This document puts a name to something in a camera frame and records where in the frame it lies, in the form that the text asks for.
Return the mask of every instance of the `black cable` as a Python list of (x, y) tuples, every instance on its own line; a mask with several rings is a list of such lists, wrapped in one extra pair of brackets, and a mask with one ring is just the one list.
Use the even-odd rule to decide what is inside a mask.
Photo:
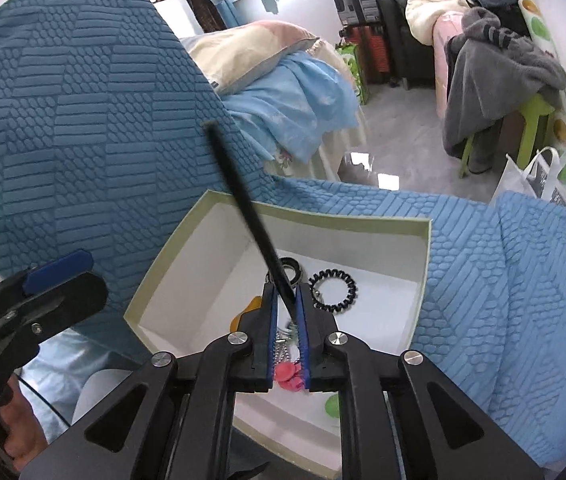
[(52, 412), (58, 416), (58, 418), (61, 420), (61, 422), (63, 422), (63, 424), (65, 424), (68, 428), (70, 427), (70, 423), (68, 422), (68, 420), (61, 415), (58, 410), (52, 406), (52, 404), (50, 404), (37, 390), (35, 390), (32, 386), (30, 386), (27, 381), (25, 381), (20, 375), (17, 375), (19, 382), (21, 384), (24, 384), (33, 394), (35, 394), (37, 397), (39, 397), (39, 399), (41, 399), (41, 402), (43, 402), (47, 407), (49, 407), (49, 409), (52, 410)]
[(297, 306), (294, 291), (289, 284), (285, 270), (283, 270), (281, 266), (281, 261), (277, 257), (277, 252), (274, 249), (274, 245), (272, 245), (272, 240), (265, 230), (265, 226), (263, 222), (261, 222), (261, 218), (250, 199), (250, 194), (247, 192), (247, 188), (236, 169), (236, 164), (234, 164), (225, 146), (221, 129), (216, 121), (206, 121), (203, 123), (203, 130), (205, 131), (205, 136), (207, 137), (207, 142), (212, 150), (212, 154), (217, 161), (218, 169), (221, 171), (221, 175), (223, 175), (225, 184), (227, 184), (227, 187), (234, 196), (234, 201), (243, 216), (243, 220), (250, 233), (252, 233), (256, 246), (259, 248), (261, 256), (263, 256), (265, 260), (274, 286), (277, 288), (277, 292), (283, 300), (283, 303), (285, 303), (285, 307), (292, 321), (296, 321)]

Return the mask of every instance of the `black ring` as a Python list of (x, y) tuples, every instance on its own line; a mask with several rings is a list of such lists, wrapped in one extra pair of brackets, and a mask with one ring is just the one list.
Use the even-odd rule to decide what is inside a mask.
[[(338, 278), (346, 283), (346, 285), (348, 286), (348, 295), (345, 300), (341, 301), (340, 303), (325, 304), (317, 298), (318, 290), (316, 289), (316, 285), (326, 278)], [(357, 296), (357, 282), (355, 282), (354, 279), (344, 270), (321, 270), (320, 272), (314, 274), (314, 276), (312, 276), (309, 280), (307, 280), (307, 283), (310, 285), (310, 290), (312, 291), (312, 300), (314, 302), (314, 306), (316, 308), (320, 308), (321, 310), (332, 312), (332, 314), (349, 308), (354, 303), (354, 299)]]
[[(290, 258), (289, 256), (284, 256), (283, 258), (279, 258), (279, 262), (281, 262), (282, 267), (287, 267), (288, 269), (292, 269), (294, 271), (294, 277), (289, 280), (289, 284), (292, 286), (297, 286), (298, 282), (301, 281), (303, 277), (303, 271), (301, 270), (301, 265), (294, 259)], [(265, 275), (265, 283), (271, 283), (272, 277), (268, 273)]]

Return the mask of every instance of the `green stool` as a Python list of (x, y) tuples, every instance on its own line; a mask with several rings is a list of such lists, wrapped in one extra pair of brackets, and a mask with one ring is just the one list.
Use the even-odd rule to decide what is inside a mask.
[[(536, 141), (538, 121), (541, 116), (547, 116), (553, 113), (554, 107), (551, 104), (548, 104), (547, 101), (540, 96), (540, 94), (534, 94), (521, 105), (518, 111), (525, 120), (525, 129), (521, 136), (521, 144), (518, 149), (516, 165), (523, 170), (529, 164), (529, 161), (532, 160), (532, 150), (534, 149), (534, 143)], [(467, 162), (470, 160), (473, 142), (474, 134), (470, 135), (465, 142), (463, 157), (461, 158), (461, 169), (458, 172), (458, 176), (460, 178), (463, 178), (468, 173)]]

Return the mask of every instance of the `white comforter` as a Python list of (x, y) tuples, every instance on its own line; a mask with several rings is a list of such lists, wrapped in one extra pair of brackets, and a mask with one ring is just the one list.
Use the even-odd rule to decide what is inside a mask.
[(407, 0), (405, 18), (410, 25), (412, 36), (422, 44), (433, 44), (432, 30), (438, 17), (448, 10), (465, 12), (465, 0)]

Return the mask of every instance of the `white plastic bag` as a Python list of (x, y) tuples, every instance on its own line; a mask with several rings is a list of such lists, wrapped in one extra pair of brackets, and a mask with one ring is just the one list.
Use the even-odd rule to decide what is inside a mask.
[[(549, 164), (542, 155), (546, 151), (552, 154)], [(506, 157), (508, 161), (490, 201), (491, 206), (495, 205), (499, 195), (506, 191), (515, 191), (566, 207), (566, 188), (558, 178), (566, 165), (566, 150), (559, 156), (555, 148), (543, 148), (524, 170), (521, 170), (509, 155)]]

